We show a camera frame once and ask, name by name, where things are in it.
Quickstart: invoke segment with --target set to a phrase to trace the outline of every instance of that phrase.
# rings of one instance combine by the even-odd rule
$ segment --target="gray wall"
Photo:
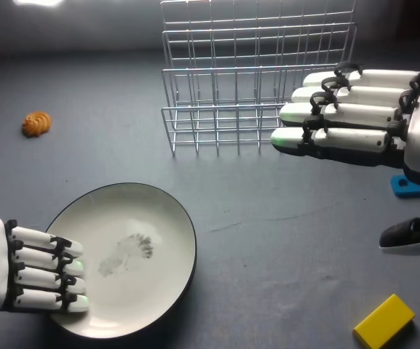
[[[255,0],[237,0],[239,4],[244,1]],[[352,0],[329,1],[340,4]],[[264,9],[274,12],[279,6],[279,0],[263,3]],[[391,38],[398,3],[357,0],[359,40]],[[159,0],[65,0],[56,8],[18,6],[12,0],[0,0],[0,54],[158,48],[161,31]]]

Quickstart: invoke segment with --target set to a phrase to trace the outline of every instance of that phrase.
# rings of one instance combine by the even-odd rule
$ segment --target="plate rim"
[[[195,233],[195,225],[194,222],[192,221],[192,219],[190,218],[190,214],[187,212],[186,208],[179,202],[179,200],[177,200],[174,196],[172,196],[171,194],[169,194],[167,191],[162,190],[158,187],[155,187],[154,185],[150,185],[150,184],[145,184],[145,183],[140,183],[140,182],[118,182],[118,183],[112,183],[112,184],[107,184],[107,185],[103,185],[101,187],[95,188],[81,196],[79,196],[78,198],[76,198],[75,200],[73,200],[70,204],[68,204],[66,207],[64,207],[57,215],[56,217],[51,221],[51,223],[48,225],[48,228],[46,229],[46,232],[48,233],[49,228],[51,227],[51,225],[56,221],[56,219],[62,215],[62,213],[67,210],[67,208],[69,208],[70,206],[72,206],[73,204],[75,204],[78,200],[80,200],[81,198],[83,198],[86,195],[89,195],[91,193],[93,193],[94,191],[100,190],[100,189],[104,189],[107,187],[112,187],[115,185],[144,185],[146,187],[150,187],[153,189],[157,189],[163,193],[165,193],[166,195],[170,196],[171,198],[173,198],[175,200],[175,202],[178,203],[178,205],[184,210],[184,212],[187,215],[187,218],[190,221],[190,224],[192,226],[192,232],[194,233],[194,247],[195,247],[195,253],[194,253],[194,264],[192,265],[192,270],[190,272],[189,278],[187,279],[186,285],[183,288],[181,294],[179,295],[179,297],[176,298],[176,300],[174,301],[174,303],[158,318],[156,318],[155,320],[153,320],[150,324],[142,327],[141,329],[138,329],[137,331],[134,332],[129,332],[126,334],[121,334],[119,336],[115,336],[115,337],[90,337],[90,336],[84,336],[81,334],[78,334],[76,332],[72,332],[70,329],[65,328],[64,326],[61,326],[52,316],[50,316],[49,318],[51,319],[51,321],[53,321],[54,323],[56,323],[56,325],[58,327],[60,327],[61,329],[63,329],[64,331],[67,331],[68,333],[71,333],[77,337],[81,337],[81,338],[90,338],[90,339],[94,339],[94,340],[114,340],[114,339],[118,339],[118,338],[123,338],[126,336],[130,336],[132,334],[138,334],[146,329],[148,329],[149,327],[155,325],[157,322],[161,321],[169,312],[171,312],[175,306],[181,302],[181,300],[183,299],[183,297],[186,295],[187,291],[190,288],[190,285],[192,283],[192,281],[194,280],[194,274],[195,274],[195,269],[197,266],[197,235]]]

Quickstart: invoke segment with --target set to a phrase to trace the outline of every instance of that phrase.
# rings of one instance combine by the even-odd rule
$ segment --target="orange pastry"
[[[44,111],[34,111],[27,115],[22,124],[22,132],[26,137],[38,137],[48,132],[51,127],[51,116]]]

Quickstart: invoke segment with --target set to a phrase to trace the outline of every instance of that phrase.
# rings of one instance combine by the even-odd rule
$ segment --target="silver dish rack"
[[[161,3],[167,138],[261,149],[306,74],[349,60],[355,0],[171,0]]]

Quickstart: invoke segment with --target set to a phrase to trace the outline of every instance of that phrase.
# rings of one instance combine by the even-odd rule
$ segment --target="yellow block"
[[[412,321],[415,313],[395,294],[354,328],[353,334],[368,349],[379,349]]]

